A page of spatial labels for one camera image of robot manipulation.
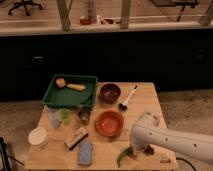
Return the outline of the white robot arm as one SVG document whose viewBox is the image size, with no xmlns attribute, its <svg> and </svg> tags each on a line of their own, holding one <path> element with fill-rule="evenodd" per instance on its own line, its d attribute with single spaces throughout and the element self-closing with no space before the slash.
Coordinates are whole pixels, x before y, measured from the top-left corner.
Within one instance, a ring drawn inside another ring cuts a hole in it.
<svg viewBox="0 0 213 171">
<path fill-rule="evenodd" d="M 143 150 L 157 145 L 213 165 L 213 136 L 159 127 L 158 115 L 144 112 L 131 128 L 130 144 Z"/>
</svg>

